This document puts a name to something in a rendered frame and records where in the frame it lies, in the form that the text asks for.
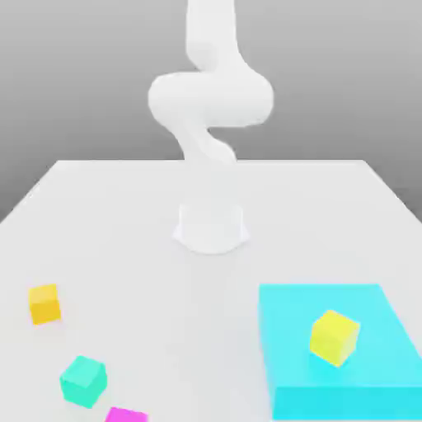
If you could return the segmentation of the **small yellow cube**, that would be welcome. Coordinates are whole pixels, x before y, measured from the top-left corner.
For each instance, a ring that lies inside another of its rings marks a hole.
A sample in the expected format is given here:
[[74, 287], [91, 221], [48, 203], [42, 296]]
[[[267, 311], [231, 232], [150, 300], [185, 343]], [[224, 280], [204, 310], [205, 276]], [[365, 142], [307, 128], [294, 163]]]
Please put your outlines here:
[[355, 351], [359, 332], [358, 322], [327, 310], [312, 325], [310, 351], [339, 368]]

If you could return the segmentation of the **small orange cube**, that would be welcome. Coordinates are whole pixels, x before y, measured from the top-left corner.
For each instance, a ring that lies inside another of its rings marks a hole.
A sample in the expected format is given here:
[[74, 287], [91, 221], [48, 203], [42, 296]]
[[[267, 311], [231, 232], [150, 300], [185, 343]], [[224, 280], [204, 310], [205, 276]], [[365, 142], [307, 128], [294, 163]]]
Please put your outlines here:
[[30, 288], [29, 307], [34, 325], [60, 320], [61, 310], [57, 286], [46, 284]]

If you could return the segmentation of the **small turquoise cube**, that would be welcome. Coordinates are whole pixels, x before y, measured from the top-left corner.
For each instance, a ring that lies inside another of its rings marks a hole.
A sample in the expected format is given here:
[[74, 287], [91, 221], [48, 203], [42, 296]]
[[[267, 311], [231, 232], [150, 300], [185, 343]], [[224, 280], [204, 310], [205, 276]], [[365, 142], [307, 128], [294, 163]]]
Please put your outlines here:
[[65, 401], [91, 409], [107, 387], [106, 366], [78, 355], [59, 377]]

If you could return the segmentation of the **small magenta cube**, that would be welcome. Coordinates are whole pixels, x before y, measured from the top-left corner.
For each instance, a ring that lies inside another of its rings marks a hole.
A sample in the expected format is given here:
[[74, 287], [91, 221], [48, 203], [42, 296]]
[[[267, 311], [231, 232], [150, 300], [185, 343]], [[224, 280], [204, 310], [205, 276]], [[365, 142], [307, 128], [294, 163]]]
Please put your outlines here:
[[104, 422], [148, 422], [148, 415], [143, 412], [113, 406]]

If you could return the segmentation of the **large cyan box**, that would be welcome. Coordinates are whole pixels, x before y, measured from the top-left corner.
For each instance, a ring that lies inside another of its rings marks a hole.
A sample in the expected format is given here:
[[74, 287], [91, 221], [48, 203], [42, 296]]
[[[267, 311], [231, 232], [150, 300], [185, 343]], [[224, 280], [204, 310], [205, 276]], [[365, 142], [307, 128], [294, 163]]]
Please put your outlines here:
[[[310, 350], [327, 310], [361, 325], [337, 368]], [[262, 284], [258, 321], [273, 420], [422, 420], [422, 358], [378, 284]]]

